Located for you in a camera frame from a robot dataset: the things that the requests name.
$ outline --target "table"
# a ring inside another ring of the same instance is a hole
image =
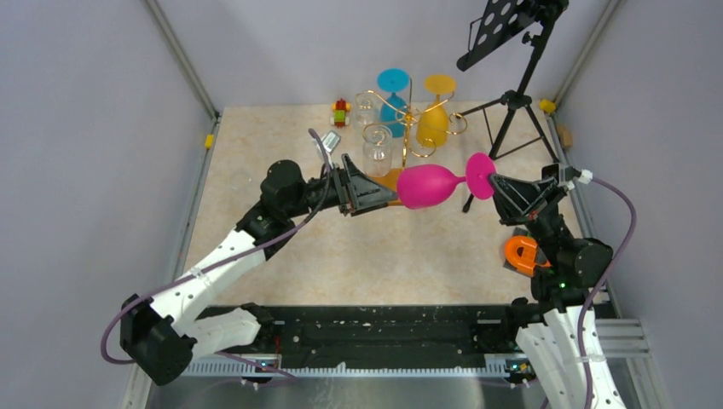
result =
[[[450,102],[448,112],[463,111],[478,101]],[[488,110],[493,135],[504,107]],[[535,109],[541,124],[543,114]],[[214,147],[211,166],[188,249],[186,269],[210,252],[258,201],[266,170],[276,160],[299,163],[305,179],[317,177],[321,160],[307,129],[320,135],[331,129],[329,105],[230,107]],[[491,146],[484,116],[468,118],[469,127],[431,158],[408,156],[408,166],[438,163],[463,174],[465,161]],[[362,138],[351,127],[339,130],[342,141],[332,155],[348,153],[362,166]],[[516,118],[506,149],[536,137],[527,118]],[[401,162],[397,142],[396,160]],[[550,164],[541,143],[496,162],[508,176],[534,180]],[[393,206],[358,216],[336,210],[321,212],[264,265],[249,271],[219,295],[216,304],[260,305],[401,305],[509,303],[530,300],[529,279],[502,267],[502,246],[512,228],[499,224],[490,200],[476,201],[468,214],[460,209],[469,192],[457,187],[445,203],[425,210]],[[579,236],[572,205],[560,209],[572,233]]]

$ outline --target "music stand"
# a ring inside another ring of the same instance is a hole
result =
[[[497,100],[458,113],[464,117],[477,111],[483,111],[489,139],[492,143],[492,148],[489,150],[489,157],[493,160],[514,153],[537,141],[542,141],[550,153],[552,161],[559,161],[552,149],[550,141],[548,141],[545,136],[545,131],[542,130],[540,122],[532,112],[532,108],[530,107],[532,98],[525,95],[524,92],[532,78],[532,73],[537,67],[537,61],[540,60],[542,52],[547,46],[547,40],[552,34],[555,22],[567,9],[568,4],[569,0],[489,0],[487,8],[484,10],[484,15],[470,23],[469,43],[467,44],[468,52],[457,60],[457,67],[461,71],[466,71],[471,66],[477,64],[482,58],[517,36],[522,30],[532,25],[532,23],[539,22],[542,25],[540,35],[530,36],[529,32],[524,33],[522,43],[530,43],[533,50],[517,90],[508,90]],[[479,23],[479,28],[474,41],[472,41],[472,32],[476,23]],[[500,131],[497,133],[497,137],[492,141],[492,133],[489,129],[486,109],[497,104],[507,105],[507,115],[505,116],[504,122],[502,122]],[[518,147],[499,154],[502,142],[505,140],[505,135],[510,128],[512,119],[515,117],[515,112],[520,108],[524,108],[524,110],[527,111],[539,136],[532,141],[527,141]],[[466,213],[469,211],[473,199],[474,197],[470,195],[467,203],[465,203],[462,208],[463,212]]]

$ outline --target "red toy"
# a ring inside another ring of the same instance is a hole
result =
[[[345,101],[344,98],[339,99],[332,104],[334,114],[329,122],[337,128],[343,128],[349,124],[349,111],[351,111],[351,104]]]

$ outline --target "gray wall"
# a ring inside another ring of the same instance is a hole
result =
[[[564,102],[574,162],[629,193],[639,227],[614,272],[640,317],[676,407],[720,407],[723,316],[723,3],[628,1]],[[621,202],[584,193],[602,238],[628,225]]]
[[[140,1],[3,2],[0,38],[0,406],[118,407],[101,332],[170,278],[211,124]]]
[[[163,0],[176,34],[220,107],[332,103],[376,88],[385,68],[398,66],[421,86],[432,73],[458,78],[460,101],[499,98],[517,88],[531,47],[520,37],[467,72],[469,23],[486,2],[465,0]],[[556,25],[529,86],[553,98],[607,0],[572,0]],[[533,32],[539,32],[535,25]]]

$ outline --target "beige tabletop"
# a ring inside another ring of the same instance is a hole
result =
[[[447,108],[455,112],[476,105],[479,103],[450,102]],[[535,112],[547,130],[541,111]],[[505,113],[504,107],[488,110],[493,132],[500,128]],[[331,129],[330,116],[330,105],[230,107],[224,111],[186,268],[215,248],[258,201],[259,184],[274,161],[294,160],[304,179],[318,177],[321,160],[307,129],[323,135]],[[410,155],[408,166],[437,163],[463,174],[464,163],[473,153],[490,148],[482,113],[472,114],[468,120],[466,133],[450,136],[431,158]],[[351,127],[338,132],[342,141],[332,160],[338,163],[341,153],[348,153],[361,168],[361,136]],[[535,128],[527,115],[519,112],[501,151],[533,138]],[[501,174],[536,180],[541,167],[550,163],[543,144],[536,142],[495,164]],[[502,246],[512,228],[499,224],[491,200],[477,200],[471,211],[463,214],[460,209],[468,194],[461,184],[449,200],[425,210],[388,207],[357,217],[325,210],[215,303],[378,305],[531,300],[529,279],[502,267]],[[564,200],[560,208],[572,233],[579,235],[570,200]]]

